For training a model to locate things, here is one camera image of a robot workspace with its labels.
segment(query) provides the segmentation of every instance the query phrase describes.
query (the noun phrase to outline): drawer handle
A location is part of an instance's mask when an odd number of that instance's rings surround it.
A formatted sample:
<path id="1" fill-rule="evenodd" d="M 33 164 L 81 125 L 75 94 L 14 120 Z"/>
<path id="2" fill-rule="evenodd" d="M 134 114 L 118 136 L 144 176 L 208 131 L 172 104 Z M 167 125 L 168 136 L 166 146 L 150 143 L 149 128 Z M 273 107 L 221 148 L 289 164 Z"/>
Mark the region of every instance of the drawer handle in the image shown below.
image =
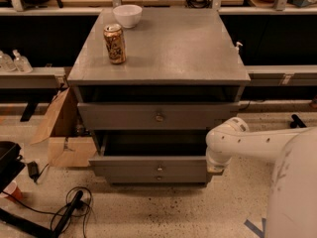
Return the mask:
<path id="1" fill-rule="evenodd" d="M 157 171 L 158 171 L 158 172 L 162 172 L 162 170 L 163 170 L 162 166 L 158 166 Z"/>
<path id="2" fill-rule="evenodd" d="M 157 113 L 156 120 L 157 122 L 162 122 L 164 120 L 164 116 L 160 113 Z"/>

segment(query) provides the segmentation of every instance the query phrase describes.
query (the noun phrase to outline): gray cabinet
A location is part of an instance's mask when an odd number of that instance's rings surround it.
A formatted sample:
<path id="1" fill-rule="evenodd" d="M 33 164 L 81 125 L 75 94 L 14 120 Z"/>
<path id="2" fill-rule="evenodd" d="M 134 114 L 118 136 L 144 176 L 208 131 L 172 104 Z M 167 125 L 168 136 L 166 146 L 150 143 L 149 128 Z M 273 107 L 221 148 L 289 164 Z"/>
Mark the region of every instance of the gray cabinet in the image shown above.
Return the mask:
<path id="1" fill-rule="evenodd" d="M 208 181 L 207 132 L 234 116 L 250 81 L 214 10 L 144 8 L 124 29 L 127 61 L 112 64 L 103 40 L 111 9 L 96 21 L 68 83 L 111 183 Z"/>

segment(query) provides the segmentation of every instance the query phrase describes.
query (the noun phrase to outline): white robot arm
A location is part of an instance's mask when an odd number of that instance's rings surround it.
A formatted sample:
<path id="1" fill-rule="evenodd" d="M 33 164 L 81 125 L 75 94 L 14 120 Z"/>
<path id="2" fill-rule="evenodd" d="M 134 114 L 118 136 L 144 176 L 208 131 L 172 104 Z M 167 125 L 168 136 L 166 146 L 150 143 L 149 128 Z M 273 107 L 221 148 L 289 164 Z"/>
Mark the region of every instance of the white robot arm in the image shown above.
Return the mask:
<path id="1" fill-rule="evenodd" d="M 317 237 L 317 128 L 250 132 L 234 117 L 206 137 L 208 172 L 222 172 L 233 156 L 275 163 L 265 238 Z"/>

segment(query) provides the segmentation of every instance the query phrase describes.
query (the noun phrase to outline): white bowl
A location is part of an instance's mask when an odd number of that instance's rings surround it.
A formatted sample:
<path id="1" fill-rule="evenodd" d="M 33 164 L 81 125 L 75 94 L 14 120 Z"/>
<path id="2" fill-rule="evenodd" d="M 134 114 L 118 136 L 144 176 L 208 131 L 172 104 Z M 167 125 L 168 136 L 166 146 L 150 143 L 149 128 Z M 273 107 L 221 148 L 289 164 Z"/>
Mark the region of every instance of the white bowl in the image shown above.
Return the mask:
<path id="1" fill-rule="evenodd" d="M 113 9 L 113 14 L 121 26 L 133 28 L 141 19 L 142 7 L 133 4 L 120 5 Z"/>

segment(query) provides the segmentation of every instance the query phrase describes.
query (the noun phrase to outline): speckled floor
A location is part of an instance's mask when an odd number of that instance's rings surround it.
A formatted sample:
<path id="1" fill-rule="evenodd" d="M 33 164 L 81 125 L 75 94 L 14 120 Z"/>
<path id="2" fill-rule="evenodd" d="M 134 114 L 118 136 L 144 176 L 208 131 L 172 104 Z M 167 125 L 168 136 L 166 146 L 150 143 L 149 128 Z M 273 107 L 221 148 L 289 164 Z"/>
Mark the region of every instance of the speckled floor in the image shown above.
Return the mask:
<path id="1" fill-rule="evenodd" d="M 291 114 L 307 126 L 317 125 L 317 109 L 309 101 L 243 102 L 239 116 L 251 131 L 289 128 Z M 20 144 L 25 161 L 36 161 L 40 170 L 47 164 L 48 141 L 30 146 L 46 106 L 40 105 L 29 122 L 20 123 L 24 105 L 0 105 L 0 140 Z M 91 169 L 48 168 L 38 184 L 27 169 L 16 177 L 22 201 L 41 211 L 57 212 L 65 205 L 67 193 L 84 186 L 93 195 L 92 213 L 86 237 L 259 237 L 244 223 L 248 219 L 262 229 L 272 164 L 243 157 L 233 158 L 220 177 L 206 187 L 196 186 L 110 186 Z M 51 215 L 32 212 L 0 199 L 0 207 L 50 227 Z M 60 237 L 83 237 L 82 218 L 72 218 Z M 0 223 L 0 237 L 31 237 Z"/>

